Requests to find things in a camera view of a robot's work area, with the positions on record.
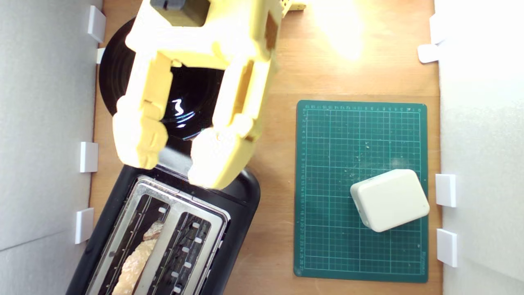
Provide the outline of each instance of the white box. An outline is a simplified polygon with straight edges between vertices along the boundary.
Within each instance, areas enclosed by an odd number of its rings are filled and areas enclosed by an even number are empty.
[[[429,213],[429,203],[413,170],[396,169],[355,183],[350,189],[362,222],[382,231]]]

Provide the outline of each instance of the toaster slot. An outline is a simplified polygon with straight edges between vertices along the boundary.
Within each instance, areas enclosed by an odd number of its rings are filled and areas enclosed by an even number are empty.
[[[112,294],[126,259],[145,238],[148,238],[144,237],[144,234],[152,228],[153,223],[164,223],[169,209],[169,204],[150,195],[144,194],[140,197],[118,248],[108,253],[108,256],[112,257],[112,262],[107,270],[99,294]]]
[[[210,227],[209,221],[182,213],[148,295],[184,293],[194,266],[206,262],[199,256]]]

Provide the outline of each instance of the grid lines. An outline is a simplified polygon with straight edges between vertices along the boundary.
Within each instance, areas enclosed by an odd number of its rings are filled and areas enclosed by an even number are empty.
[[[427,193],[425,106],[301,101],[297,114],[295,273],[427,280],[427,217],[376,233],[350,196],[352,184],[396,168],[414,170]]]

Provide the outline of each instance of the white wall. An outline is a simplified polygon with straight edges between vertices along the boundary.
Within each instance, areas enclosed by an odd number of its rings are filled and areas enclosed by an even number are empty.
[[[64,293],[84,245],[80,142],[92,141],[101,0],[0,1],[0,294]]]
[[[457,176],[458,268],[444,294],[524,294],[524,2],[435,0],[440,45],[442,173]]]

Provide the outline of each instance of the wooden surface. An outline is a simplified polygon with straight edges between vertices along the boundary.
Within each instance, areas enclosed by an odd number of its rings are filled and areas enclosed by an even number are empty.
[[[137,0],[105,0],[106,41],[138,11]],[[422,65],[432,0],[316,0],[283,20],[281,69],[266,105],[264,133],[249,167],[260,181],[258,211],[225,294],[442,294],[435,229],[441,226],[434,177],[440,171],[436,64]],[[298,278],[293,274],[295,111],[301,99],[417,102],[428,106],[430,251],[426,284]],[[94,141],[99,171],[90,205],[97,219],[122,167],[111,117],[97,91]]]

